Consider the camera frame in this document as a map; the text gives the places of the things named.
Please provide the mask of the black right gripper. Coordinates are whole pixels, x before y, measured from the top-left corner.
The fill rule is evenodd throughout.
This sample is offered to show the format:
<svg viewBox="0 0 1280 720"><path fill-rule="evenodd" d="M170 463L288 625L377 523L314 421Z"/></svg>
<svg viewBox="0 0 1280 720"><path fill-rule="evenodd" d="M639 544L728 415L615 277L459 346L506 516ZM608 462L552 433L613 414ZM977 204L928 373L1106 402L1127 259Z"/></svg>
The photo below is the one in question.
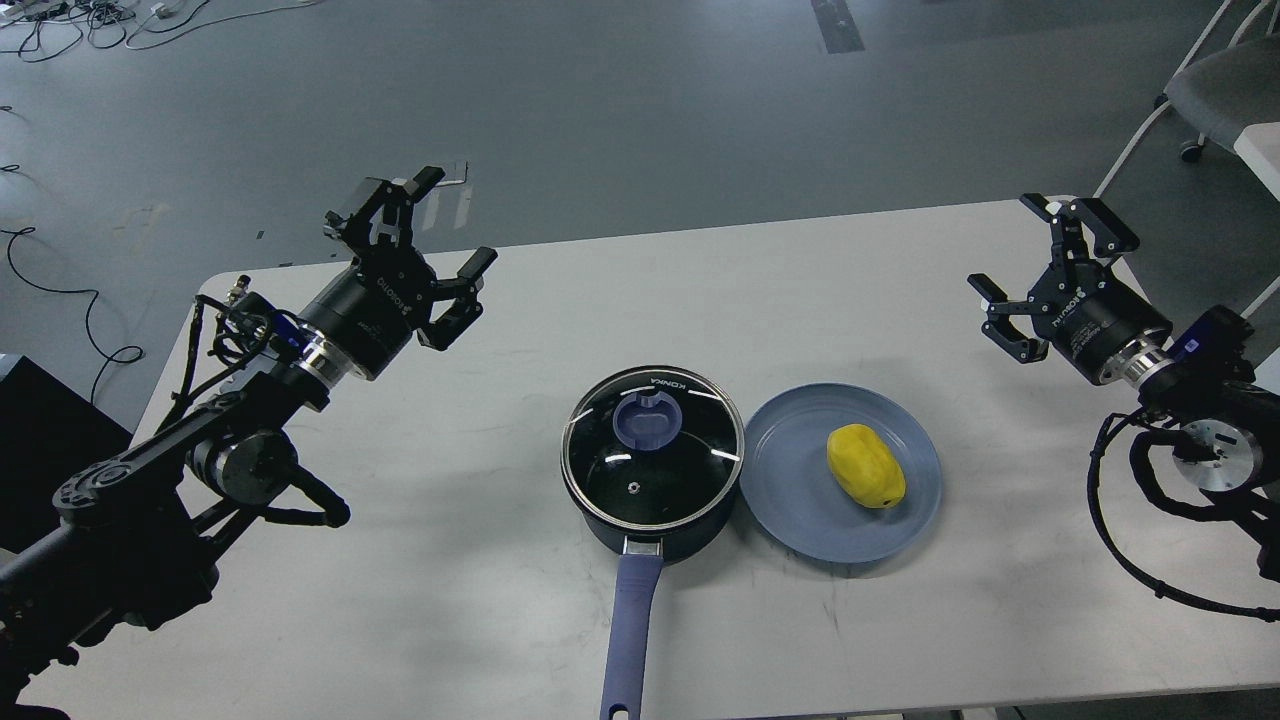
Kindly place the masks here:
<svg viewBox="0 0 1280 720"><path fill-rule="evenodd" d="M1115 277L1108 266L1140 246L1138 234L1101 199L1051 201L1023 193L1019 201L1050 225L1050 265L1012 301L987 274L968 284L986 304L983 334L1020 364L1047 357L1050 343L1093 386L1117 379L1117 355L1135 340L1162 345L1172 323ZM1019 331L1014 316L1032 316L1037 337Z"/></svg>

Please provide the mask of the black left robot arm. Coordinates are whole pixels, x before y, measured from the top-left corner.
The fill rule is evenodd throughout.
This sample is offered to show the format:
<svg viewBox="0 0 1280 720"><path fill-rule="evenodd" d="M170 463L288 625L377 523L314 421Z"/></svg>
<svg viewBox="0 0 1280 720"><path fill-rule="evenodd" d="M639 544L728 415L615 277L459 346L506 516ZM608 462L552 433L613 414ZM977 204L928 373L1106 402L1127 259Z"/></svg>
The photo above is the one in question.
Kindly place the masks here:
<svg viewBox="0 0 1280 720"><path fill-rule="evenodd" d="M321 411L348 375L376 379L416 340L443 351L483 314L497 251L442 277L413 246L413 210L448 173L364 179L325 234L352 255L300 313L251 292L192 302L184 374L136 446L51 496L58 525L3 566L3 716L59 719L20 692L78 662L120 623L156 630L212 597L219 559L256 521L343 527L347 502L305 469L285 424Z"/></svg>

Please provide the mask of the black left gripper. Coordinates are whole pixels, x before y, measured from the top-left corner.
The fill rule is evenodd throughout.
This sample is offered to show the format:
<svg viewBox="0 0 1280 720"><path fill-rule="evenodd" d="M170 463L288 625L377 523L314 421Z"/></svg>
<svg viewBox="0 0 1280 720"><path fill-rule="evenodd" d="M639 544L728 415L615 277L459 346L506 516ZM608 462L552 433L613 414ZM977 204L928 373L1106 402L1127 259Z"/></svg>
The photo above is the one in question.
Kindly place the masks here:
<svg viewBox="0 0 1280 720"><path fill-rule="evenodd" d="M324 215L325 236L349 249L352 260L300 320L367 380L411 338L443 352L483 315L479 293L497 250L476 249L456 277L440 279L413 246L413 209L444 178L439 167L410 179L367 177L346 205Z"/></svg>

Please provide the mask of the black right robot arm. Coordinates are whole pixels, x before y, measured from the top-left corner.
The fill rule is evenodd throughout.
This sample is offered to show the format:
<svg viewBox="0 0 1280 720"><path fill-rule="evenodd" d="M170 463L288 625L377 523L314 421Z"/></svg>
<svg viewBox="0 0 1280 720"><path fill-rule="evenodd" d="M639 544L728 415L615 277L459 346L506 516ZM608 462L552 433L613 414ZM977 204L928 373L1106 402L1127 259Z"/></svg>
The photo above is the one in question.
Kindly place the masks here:
<svg viewBox="0 0 1280 720"><path fill-rule="evenodd" d="M1229 523L1258 547L1260 577L1277 579L1277 396L1257 386L1244 357L1252 325L1217 305L1181 336L1120 281L1117 260L1138 236L1100 199L1020 202L1050 228L1050 260L1023 300L988 275L968 284L980 296L983 334L1021 364L1060 354L1091 384L1124 382L1138 397L1129 413L1107 415L1089 451L1085 497L1103 546L1133 579L1162 600L1263 623L1276 609L1207 600L1147 573L1116 544L1101 505L1105 455L1134 428L1128 461L1146 500L1196 523Z"/></svg>

